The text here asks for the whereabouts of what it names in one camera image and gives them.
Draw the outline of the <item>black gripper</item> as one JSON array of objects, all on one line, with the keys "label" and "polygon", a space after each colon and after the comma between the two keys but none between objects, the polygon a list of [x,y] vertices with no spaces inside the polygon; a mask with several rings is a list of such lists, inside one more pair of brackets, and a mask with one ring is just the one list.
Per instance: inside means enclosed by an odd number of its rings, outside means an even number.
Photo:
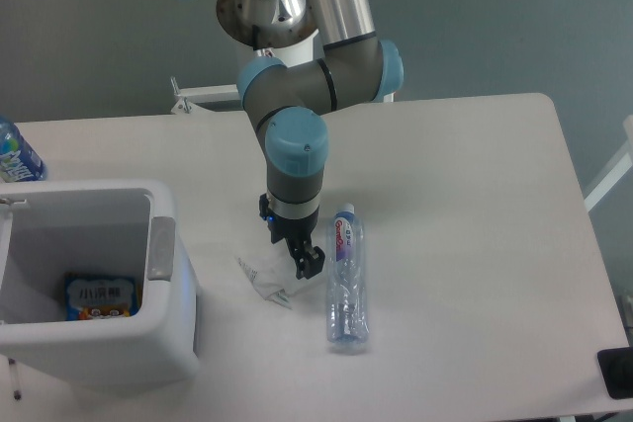
[{"label": "black gripper", "polygon": [[296,266],[296,279],[309,280],[322,272],[325,254],[312,244],[312,232],[317,226],[317,210],[298,218],[286,218],[272,209],[267,194],[259,197],[259,215],[266,222],[273,244],[286,239],[291,258]]}]

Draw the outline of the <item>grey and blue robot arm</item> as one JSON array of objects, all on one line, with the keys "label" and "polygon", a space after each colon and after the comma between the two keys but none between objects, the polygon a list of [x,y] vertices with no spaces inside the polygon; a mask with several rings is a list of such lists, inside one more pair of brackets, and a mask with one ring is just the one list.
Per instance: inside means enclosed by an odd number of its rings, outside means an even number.
[{"label": "grey and blue robot arm", "polygon": [[260,216],[298,277],[312,278],[325,260],[311,240],[328,153],[323,116],[398,91],[403,60],[378,38],[368,0],[232,0],[222,23],[256,51],[236,87],[266,160]]}]

